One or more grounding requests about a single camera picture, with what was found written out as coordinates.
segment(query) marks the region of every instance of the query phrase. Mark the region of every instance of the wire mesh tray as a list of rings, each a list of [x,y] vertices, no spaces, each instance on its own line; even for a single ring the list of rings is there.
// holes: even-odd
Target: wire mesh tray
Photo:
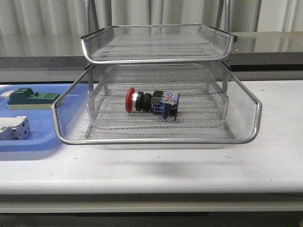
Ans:
[[[128,113],[130,87],[180,93],[177,120]],[[258,132],[261,103],[221,62],[94,65],[52,112],[56,133],[67,144],[246,143]]]
[[[233,35],[201,24],[111,26],[81,39],[94,64],[222,60],[233,43]]]

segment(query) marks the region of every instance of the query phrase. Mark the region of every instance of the white curtain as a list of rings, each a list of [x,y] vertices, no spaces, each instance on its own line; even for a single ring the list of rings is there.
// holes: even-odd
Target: white curtain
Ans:
[[[219,0],[95,0],[99,27],[215,26]],[[303,0],[231,0],[231,32],[303,31]],[[224,10],[221,29],[224,28]],[[84,0],[0,0],[1,35],[84,35]]]

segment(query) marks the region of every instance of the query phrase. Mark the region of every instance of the lower mesh tray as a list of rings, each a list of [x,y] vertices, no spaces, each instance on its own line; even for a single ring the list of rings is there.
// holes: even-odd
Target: lower mesh tray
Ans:
[[[130,87],[180,93],[176,121],[128,113]],[[220,62],[91,66],[52,108],[67,144],[245,143],[261,115],[260,101]]]

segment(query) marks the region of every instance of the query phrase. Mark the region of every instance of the green terminal block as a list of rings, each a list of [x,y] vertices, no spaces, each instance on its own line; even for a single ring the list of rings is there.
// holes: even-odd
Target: green terminal block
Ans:
[[[10,110],[50,109],[59,93],[33,92],[30,87],[20,88],[9,95]]]

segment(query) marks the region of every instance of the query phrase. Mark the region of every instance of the white electrical component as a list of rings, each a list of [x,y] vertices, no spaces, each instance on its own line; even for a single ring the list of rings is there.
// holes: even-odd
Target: white electrical component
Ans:
[[[12,90],[12,91],[7,91],[7,92],[3,92],[1,95],[0,95],[0,97],[2,97],[2,98],[5,98],[5,99],[9,99],[9,95],[11,94],[11,93],[13,93],[15,90]]]
[[[24,140],[29,133],[26,116],[0,118],[0,140]]]

